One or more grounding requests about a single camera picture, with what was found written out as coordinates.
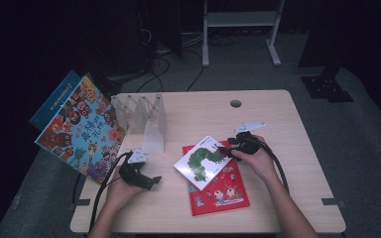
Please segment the grey tape strip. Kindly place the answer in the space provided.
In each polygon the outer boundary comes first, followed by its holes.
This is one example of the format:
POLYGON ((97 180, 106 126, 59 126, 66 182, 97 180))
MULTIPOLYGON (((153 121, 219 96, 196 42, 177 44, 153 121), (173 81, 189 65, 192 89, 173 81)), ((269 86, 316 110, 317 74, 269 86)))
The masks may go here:
POLYGON ((343 200, 338 200, 336 198, 322 198, 321 202, 323 205, 336 205, 338 208, 346 207, 346 204, 343 200))
POLYGON ((67 209, 74 211, 78 206, 88 206, 89 204, 90 204, 89 199, 79 199, 79 200, 72 201, 69 204, 67 209))

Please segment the red picture book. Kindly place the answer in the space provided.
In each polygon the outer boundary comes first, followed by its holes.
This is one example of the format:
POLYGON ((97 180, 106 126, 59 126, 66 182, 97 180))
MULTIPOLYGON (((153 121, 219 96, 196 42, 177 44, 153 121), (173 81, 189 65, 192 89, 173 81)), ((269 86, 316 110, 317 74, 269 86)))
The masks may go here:
POLYGON ((232 159, 204 190, 188 183, 190 210, 193 216, 250 205, 235 159, 232 159))

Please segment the translucent expandable book stand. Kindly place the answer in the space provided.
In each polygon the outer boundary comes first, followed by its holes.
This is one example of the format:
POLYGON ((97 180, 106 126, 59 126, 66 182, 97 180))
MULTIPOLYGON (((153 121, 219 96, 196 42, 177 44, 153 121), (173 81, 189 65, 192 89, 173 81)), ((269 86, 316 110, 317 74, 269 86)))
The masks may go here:
POLYGON ((111 97, 119 125, 129 133, 142 135, 142 147, 146 153, 165 151, 168 122, 163 94, 118 94, 111 97))

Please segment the dark blue monster picture book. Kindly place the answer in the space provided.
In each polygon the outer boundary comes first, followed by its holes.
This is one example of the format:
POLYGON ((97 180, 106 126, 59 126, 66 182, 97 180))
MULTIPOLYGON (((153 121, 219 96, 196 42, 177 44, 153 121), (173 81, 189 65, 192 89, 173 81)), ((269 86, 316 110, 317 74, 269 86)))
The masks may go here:
POLYGON ((73 93, 80 80, 81 77, 71 70, 32 116, 30 123, 38 130, 43 131, 73 93))

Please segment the white caterpillar picture book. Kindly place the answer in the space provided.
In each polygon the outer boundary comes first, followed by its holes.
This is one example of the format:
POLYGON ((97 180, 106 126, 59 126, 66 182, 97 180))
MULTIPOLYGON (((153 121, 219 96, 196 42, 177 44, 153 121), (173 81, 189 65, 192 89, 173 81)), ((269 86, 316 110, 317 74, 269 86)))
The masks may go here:
POLYGON ((218 142, 206 136, 191 146, 174 164, 174 168, 197 189, 204 190, 231 161, 230 157, 221 152, 228 148, 227 141, 218 142))

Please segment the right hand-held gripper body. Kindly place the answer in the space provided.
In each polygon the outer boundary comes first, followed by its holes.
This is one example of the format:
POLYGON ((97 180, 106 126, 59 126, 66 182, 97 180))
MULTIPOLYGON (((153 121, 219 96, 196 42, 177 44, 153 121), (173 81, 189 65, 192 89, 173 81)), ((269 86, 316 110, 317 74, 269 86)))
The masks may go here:
POLYGON ((227 139, 230 148, 227 149, 226 154, 231 156, 231 152, 236 150, 245 154, 253 155, 260 148, 265 149, 265 144, 251 134, 252 130, 259 129, 264 126, 264 122, 242 123, 238 128, 234 130, 236 136, 234 138, 227 139))

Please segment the white metal stand frame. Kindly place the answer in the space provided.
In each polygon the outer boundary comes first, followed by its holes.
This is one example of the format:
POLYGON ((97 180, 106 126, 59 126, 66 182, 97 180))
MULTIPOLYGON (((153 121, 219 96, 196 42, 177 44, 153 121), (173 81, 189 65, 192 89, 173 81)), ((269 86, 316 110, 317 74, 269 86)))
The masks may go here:
POLYGON ((275 48, 275 41, 284 10, 285 0, 279 0, 279 5, 274 11, 255 12, 209 12, 208 0, 203 0, 203 26, 201 65, 209 66, 208 30, 210 28, 233 27, 271 27, 272 34, 266 40, 266 45, 274 66, 281 66, 281 60, 275 48))

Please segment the blue animal picture book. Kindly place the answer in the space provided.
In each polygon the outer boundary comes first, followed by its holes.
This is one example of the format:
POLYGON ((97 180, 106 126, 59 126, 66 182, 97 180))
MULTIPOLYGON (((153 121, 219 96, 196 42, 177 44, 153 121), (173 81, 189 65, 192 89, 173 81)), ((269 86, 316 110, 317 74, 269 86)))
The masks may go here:
POLYGON ((85 75, 35 143, 67 165, 102 183, 118 157, 126 129, 115 107, 85 75))

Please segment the person's right hand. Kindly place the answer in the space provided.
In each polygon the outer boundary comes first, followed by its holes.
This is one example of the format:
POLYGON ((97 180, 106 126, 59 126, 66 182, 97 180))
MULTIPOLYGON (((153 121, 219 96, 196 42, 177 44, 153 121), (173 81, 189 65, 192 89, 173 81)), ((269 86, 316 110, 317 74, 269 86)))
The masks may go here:
POLYGON ((264 182, 280 180, 275 170, 273 159, 264 149, 259 149, 255 154, 249 155, 233 150, 231 154, 243 162, 247 163, 253 172, 264 182))

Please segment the person's left hand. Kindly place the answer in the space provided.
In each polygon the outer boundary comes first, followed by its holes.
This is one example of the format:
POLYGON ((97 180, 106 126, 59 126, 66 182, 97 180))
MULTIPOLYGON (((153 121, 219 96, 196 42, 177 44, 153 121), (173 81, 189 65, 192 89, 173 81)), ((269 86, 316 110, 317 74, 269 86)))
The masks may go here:
POLYGON ((141 187, 128 184, 118 173, 115 173, 108 185, 104 207, 111 211, 119 211, 141 191, 141 187))

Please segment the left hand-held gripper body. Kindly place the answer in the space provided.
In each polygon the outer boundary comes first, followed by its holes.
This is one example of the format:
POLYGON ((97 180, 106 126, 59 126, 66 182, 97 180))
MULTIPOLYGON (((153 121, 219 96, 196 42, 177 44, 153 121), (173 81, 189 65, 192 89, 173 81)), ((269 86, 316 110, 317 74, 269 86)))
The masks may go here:
POLYGON ((147 156, 138 148, 126 154, 126 158, 119 169, 119 175, 128 184, 144 188, 146 183, 152 182, 152 178, 141 174, 140 170, 147 162, 147 156))

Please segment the black stand base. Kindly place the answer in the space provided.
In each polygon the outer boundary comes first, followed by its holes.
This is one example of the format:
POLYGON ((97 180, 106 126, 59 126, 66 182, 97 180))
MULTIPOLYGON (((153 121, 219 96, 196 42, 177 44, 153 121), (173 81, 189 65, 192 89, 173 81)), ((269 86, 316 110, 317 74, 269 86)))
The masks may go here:
POLYGON ((302 82, 312 99, 327 99, 329 102, 352 102, 349 93, 336 80, 340 66, 327 65, 320 75, 303 76, 302 82))

